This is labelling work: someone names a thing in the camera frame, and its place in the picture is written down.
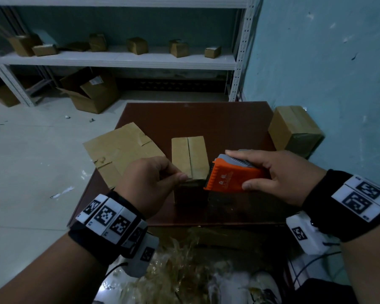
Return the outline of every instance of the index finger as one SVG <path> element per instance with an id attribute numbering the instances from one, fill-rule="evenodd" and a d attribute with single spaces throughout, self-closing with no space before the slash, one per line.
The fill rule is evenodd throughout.
<path id="1" fill-rule="evenodd" d="M 176 174 L 176 173 L 180 173 L 181 172 L 166 157 L 158 156 L 158 157 L 152 157 L 150 159 L 152 159 L 152 162 L 153 162 L 154 166 L 157 168 L 157 170 L 159 172 L 165 171 L 168 174 Z"/>
<path id="2" fill-rule="evenodd" d="M 225 154 L 241 159 L 241 160 L 247 160 L 251 163 L 253 163 L 256 166 L 264 166 L 265 164 L 269 163 L 270 155 L 272 152 L 268 152 L 265 150 L 226 150 Z"/>

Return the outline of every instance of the finger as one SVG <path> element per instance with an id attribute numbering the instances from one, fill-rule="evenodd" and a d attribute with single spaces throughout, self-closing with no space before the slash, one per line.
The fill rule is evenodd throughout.
<path id="1" fill-rule="evenodd" d="M 264 165 L 269 161 L 269 157 L 272 152 L 265 150 L 226 150 L 225 154 L 230 157 L 247 160 L 255 165 Z"/>
<path id="2" fill-rule="evenodd" d="M 178 184 L 185 182 L 188 179 L 185 173 L 176 173 L 165 179 L 158 181 L 157 185 L 162 192 L 168 195 Z"/>
<path id="3" fill-rule="evenodd" d="M 256 178 L 245 181 L 242 184 L 245 191 L 259 190 L 270 194 L 275 194 L 277 189 L 277 182 L 275 180 L 266 178 Z"/>
<path id="4" fill-rule="evenodd" d="M 157 157 L 152 157 L 151 159 L 152 159 L 152 163 L 153 163 L 154 167 L 157 168 L 157 170 L 159 172 L 160 171 L 165 171 L 166 173 L 171 174 L 171 175 L 181 172 L 166 157 L 157 156 Z"/>

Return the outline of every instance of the shelf board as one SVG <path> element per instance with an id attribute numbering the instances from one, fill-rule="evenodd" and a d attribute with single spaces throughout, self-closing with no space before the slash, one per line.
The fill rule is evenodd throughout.
<path id="1" fill-rule="evenodd" d="M 246 8 L 248 0 L 0 0 L 9 6 Z"/>
<path id="2" fill-rule="evenodd" d="M 127 51 L 125 46 L 110 46 L 106 52 L 61 51 L 54 56 L 21 57 L 11 52 L 0 57 L 7 65 L 43 66 L 93 66 L 119 68 L 169 68 L 207 69 L 233 71 L 236 61 L 229 50 L 215 58 L 204 57 L 204 48 L 190 48 L 190 55 L 176 58 L 168 53 L 168 47 L 150 47 L 149 53 L 137 56 Z"/>

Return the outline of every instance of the person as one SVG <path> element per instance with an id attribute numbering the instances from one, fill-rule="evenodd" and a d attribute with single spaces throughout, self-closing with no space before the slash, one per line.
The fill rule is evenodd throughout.
<path id="1" fill-rule="evenodd" d="M 312 192 L 324 185 L 328 174 L 332 175 L 287 151 L 226 151 L 226 154 L 270 171 L 271 179 L 251 179 L 243 183 L 245 191 L 261 190 L 303 209 L 305 203 L 316 203 L 323 197 L 319 194 L 309 200 Z M 161 179 L 161 172 L 169 176 Z M 126 168 L 115 191 L 145 218 L 150 218 L 162 207 L 173 188 L 186 179 L 167 158 L 139 159 Z M 341 236 L 349 239 L 341 239 L 341 250 L 357 301 L 380 304 L 380 222 L 354 239 L 350 240 L 350 236 Z M 0 304 L 91 303 L 106 271 L 107 265 L 66 234 L 0 289 Z"/>

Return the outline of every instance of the person's right arm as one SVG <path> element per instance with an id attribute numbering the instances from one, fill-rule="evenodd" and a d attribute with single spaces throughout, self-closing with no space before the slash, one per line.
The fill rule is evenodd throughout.
<path id="1" fill-rule="evenodd" d="M 288 151 L 226 151 L 270 171 L 272 179 L 251 179 L 244 190 L 261 190 L 301 207 L 327 171 Z M 354 240 L 341 243 L 345 269 L 360 303 L 380 304 L 380 225 Z"/>

